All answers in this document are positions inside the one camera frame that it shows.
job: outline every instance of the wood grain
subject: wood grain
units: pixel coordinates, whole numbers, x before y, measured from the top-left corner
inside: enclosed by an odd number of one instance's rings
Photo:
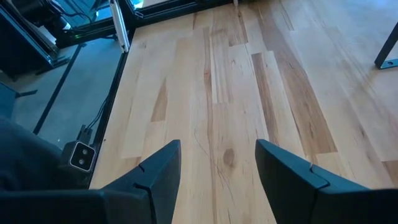
[[[373,67],[398,20],[385,3],[240,2],[138,28],[91,188],[181,139],[174,223],[275,223],[257,138],[398,186],[397,70]]]

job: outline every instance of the metal bracket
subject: metal bracket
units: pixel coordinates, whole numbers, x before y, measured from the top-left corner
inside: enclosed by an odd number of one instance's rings
[[[16,94],[15,98],[20,98],[20,97],[23,97],[23,96],[34,95],[34,94],[37,93],[37,90],[27,91],[27,92],[23,92],[23,93],[19,93],[19,92],[16,92],[16,93],[17,94]]]
[[[137,16],[138,19],[144,18],[144,15],[141,12],[134,11],[134,15]]]
[[[118,35],[120,48],[122,52],[129,52],[130,43],[127,38],[127,30],[126,26],[124,25],[121,8],[117,0],[109,0],[109,5],[111,6],[112,18],[116,33]]]
[[[378,69],[392,68],[398,66],[398,58],[392,60],[386,60],[387,56],[390,54],[392,48],[398,41],[398,23],[392,30],[390,36],[384,43],[383,48],[380,50],[379,55],[377,56],[374,63]]]

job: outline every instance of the black cable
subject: black cable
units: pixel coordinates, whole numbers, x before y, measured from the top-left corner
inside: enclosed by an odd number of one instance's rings
[[[101,108],[99,109],[99,111],[98,111],[97,115],[95,116],[94,120],[87,126],[86,129],[92,128],[95,125],[95,123],[97,123],[97,121],[100,119],[101,114],[104,111],[104,107],[105,107],[105,104],[106,104],[107,100],[108,100],[108,96],[106,96],[106,98],[105,98],[104,102],[102,103]]]
[[[66,12],[61,12],[61,14],[66,15],[66,16],[69,16],[69,17],[74,17],[74,16],[85,16],[85,17],[89,20],[90,24],[93,23],[93,20],[91,20],[91,18],[90,18],[89,16],[87,16],[86,14],[81,13],[81,12],[76,12],[76,13],[73,13],[73,14],[69,14],[69,13],[66,13]]]
[[[76,12],[76,13],[73,13],[73,14],[69,14],[69,13],[65,12],[65,10],[61,6],[59,6],[57,4],[51,2],[51,5],[56,7],[59,10],[60,14],[63,14],[63,15],[69,16],[69,17],[84,16],[84,17],[86,17],[89,20],[90,24],[93,23],[93,20],[91,20],[91,18],[89,16],[87,16],[86,14],[84,14],[84,13]]]

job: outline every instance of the black metal frame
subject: black metal frame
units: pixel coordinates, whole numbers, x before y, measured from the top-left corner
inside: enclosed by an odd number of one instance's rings
[[[169,0],[148,7],[134,10],[130,0],[119,0],[124,23],[128,30],[147,26],[156,22],[165,21],[194,12],[210,9],[231,3],[232,0]],[[107,37],[115,34],[113,19],[107,18],[78,27],[67,32],[63,38],[57,39],[56,44],[60,48],[81,44],[90,40]]]
[[[8,1],[1,1],[0,7],[5,10],[14,20],[18,23],[25,31],[27,38],[31,39],[34,42],[35,48],[39,52],[47,63],[44,64],[44,67],[39,70],[36,75],[40,75],[49,70],[58,68],[62,65],[67,64],[70,61],[68,57],[58,57],[59,48],[49,42],[47,38],[38,30],[35,30],[32,27],[32,24],[29,24],[27,20],[23,18],[23,16],[17,11],[17,9]]]
[[[398,23],[393,28],[390,36],[386,40],[386,43],[383,45],[383,48],[380,50],[379,55],[377,56],[374,63],[378,69],[392,68],[398,66],[398,58],[392,60],[386,60],[387,56],[390,54],[392,48],[398,41]]]

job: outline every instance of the hardwood floor plank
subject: hardwood floor plank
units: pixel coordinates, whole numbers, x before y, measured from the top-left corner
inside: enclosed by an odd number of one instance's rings
[[[317,165],[346,179],[355,181],[355,176],[348,161],[341,159],[338,152],[317,154]]]
[[[227,150],[236,150],[233,145],[233,136],[230,131],[233,130],[231,105],[216,104],[213,105],[213,169],[212,169],[212,182],[213,188],[213,206],[215,207],[214,223],[228,223],[231,219],[230,209],[232,211],[234,205],[236,206],[234,192],[231,190],[231,169],[232,167],[224,165],[223,155]]]
[[[166,78],[165,78],[159,90],[159,94],[157,95],[155,107],[152,112],[152,117],[150,118],[150,121],[151,122],[164,121],[166,117],[166,108],[167,108],[167,88],[166,88]]]
[[[377,155],[382,161],[397,160],[398,150],[395,146],[398,144],[398,119],[380,97],[385,92],[390,96],[395,95],[394,91],[389,91],[395,89],[392,80],[384,82],[382,87],[375,85],[381,81],[383,73],[375,71],[375,68],[361,66],[356,55],[346,49],[338,29],[329,30],[328,33],[332,34],[331,40],[342,58],[336,59],[336,64],[344,71],[337,78],[349,96]]]
[[[272,17],[261,11],[260,7],[262,38],[267,49],[274,52],[305,154],[336,152],[335,143],[305,70]]]
[[[143,127],[147,127],[151,121],[158,93],[171,69],[173,58],[170,55],[175,53],[175,41],[171,40],[167,43],[159,42],[159,39],[147,43],[146,54],[143,58],[144,63],[140,71],[142,78],[137,82],[136,96],[132,101],[130,116],[127,120],[126,136],[128,137],[124,140],[123,157],[142,155],[145,138]],[[157,51],[158,47],[162,47],[163,50],[155,54],[154,51]]]
[[[305,158],[274,54],[254,54],[252,59],[270,141]]]
[[[280,0],[279,2],[282,12],[284,12],[285,20],[289,27],[291,26],[291,30],[313,26],[313,19],[307,14],[301,0]]]
[[[244,26],[247,32],[248,42],[246,47],[249,54],[256,54],[259,52],[267,51],[264,41],[262,41],[261,30],[255,10],[253,10],[253,4],[241,4],[240,11],[244,21]]]
[[[192,129],[192,176],[190,198],[192,204],[190,223],[214,223],[217,217],[215,160],[213,152],[213,102],[211,94],[210,30],[198,32],[195,45],[197,53],[192,60],[197,67],[193,74],[190,100]]]
[[[339,153],[348,161],[355,181],[372,188],[391,187],[369,133],[358,118],[360,112],[338,81],[345,71],[334,59],[341,61],[332,41],[319,29],[295,31],[293,38]]]
[[[150,122],[146,128],[141,160],[144,161],[167,143],[165,141],[165,121]]]
[[[210,54],[211,54],[211,83],[213,103],[230,103],[233,101],[231,92],[231,73],[228,57],[228,34],[219,15],[215,15],[213,27],[210,32]]]
[[[150,26],[140,27],[134,33],[134,41],[156,40],[159,44],[165,44],[168,41],[176,41],[181,37],[189,37],[192,35],[193,18],[193,14],[188,14],[178,19],[169,19]]]
[[[193,14],[192,29],[204,29],[206,27],[212,27],[213,25],[213,11],[212,9],[199,11]]]
[[[395,188],[398,187],[398,161],[383,162],[384,167],[387,169]]]
[[[248,42],[248,35],[239,8],[228,4],[213,11],[213,14],[213,30],[225,32],[230,47]]]

